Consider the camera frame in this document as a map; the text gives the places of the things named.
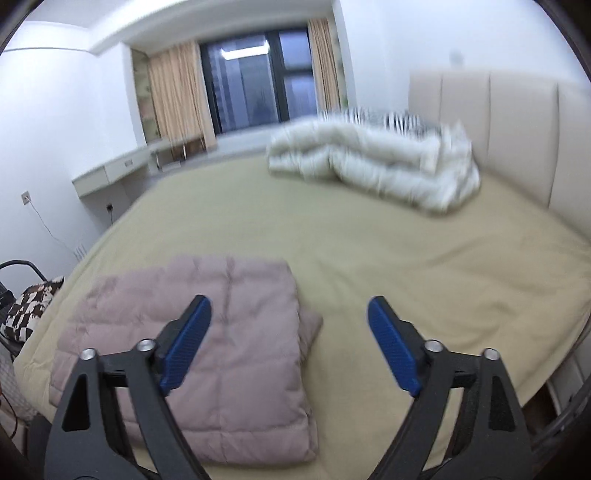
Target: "bed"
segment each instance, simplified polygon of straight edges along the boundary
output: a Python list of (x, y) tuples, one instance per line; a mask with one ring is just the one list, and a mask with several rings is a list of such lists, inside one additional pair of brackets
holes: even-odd
[[(304, 369), (320, 452), (280, 471), (206, 466), (215, 479), (368, 477), (410, 405), (366, 322), (375, 295), (451, 350), (498, 349), (528, 401), (591, 311), (591, 94), (515, 73), (417, 72), (410, 110), (461, 119), (473, 139), (482, 190), (458, 212), (428, 216), (339, 183), (273, 177), (262, 155), (167, 177), (105, 233), (44, 313), (15, 361), (28, 401), (53, 418), (56, 342), (98, 276), (224, 253), (287, 260), (301, 300), (324, 317)], [(455, 394), (431, 464), (458, 405)], [(145, 451), (138, 458), (149, 465)]]

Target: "desk drawer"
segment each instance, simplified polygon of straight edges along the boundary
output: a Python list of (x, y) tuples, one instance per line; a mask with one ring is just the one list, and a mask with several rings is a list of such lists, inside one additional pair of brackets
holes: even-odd
[(118, 158), (105, 165), (105, 172), (110, 183), (114, 183), (129, 175), (138, 168), (148, 163), (149, 154), (136, 154), (129, 157)]
[(100, 167), (74, 179), (72, 183), (78, 196), (83, 197), (109, 186), (109, 179), (105, 173), (105, 168)]

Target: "cushion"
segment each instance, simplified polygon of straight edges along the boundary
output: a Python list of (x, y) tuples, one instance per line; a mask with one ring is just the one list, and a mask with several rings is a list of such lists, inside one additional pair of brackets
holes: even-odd
[(558, 101), (560, 144), (550, 210), (591, 238), (591, 95), (561, 85)]
[(486, 72), (446, 72), (441, 81), (439, 120), (454, 125), (458, 120), (472, 140), (472, 153), (480, 167), (488, 162), (491, 125), (491, 89)]
[(27, 288), (8, 311), (6, 323), (0, 325), (0, 333), (13, 342), (27, 341), (63, 283), (64, 277), (57, 277)]
[[(57, 344), (49, 399), (60, 402), (78, 355), (127, 351), (156, 338), (195, 294), (212, 304), (211, 325), (168, 405), (201, 461), (289, 465), (316, 457), (318, 433), (301, 364), (321, 323), (302, 309), (284, 261), (180, 256), (165, 267), (101, 277)], [(129, 392), (119, 392), (131, 442), (141, 441)]]
[(487, 166), (545, 207), (556, 171), (557, 112), (555, 82), (491, 74)]
[(441, 118), (441, 89), (443, 81), (438, 72), (411, 73), (408, 109), (430, 122)]

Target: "window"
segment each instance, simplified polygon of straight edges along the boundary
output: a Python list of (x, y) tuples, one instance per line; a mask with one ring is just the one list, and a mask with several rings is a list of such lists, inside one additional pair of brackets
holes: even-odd
[(222, 40), (201, 51), (217, 134), (316, 114), (306, 28)]

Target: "white comforter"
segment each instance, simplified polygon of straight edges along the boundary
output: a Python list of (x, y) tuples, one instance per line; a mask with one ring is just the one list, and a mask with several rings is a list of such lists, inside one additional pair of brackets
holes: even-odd
[(419, 139), (338, 119), (288, 124), (267, 148), (272, 172), (340, 179), (430, 212), (458, 207), (480, 187), (472, 143), (458, 123)]

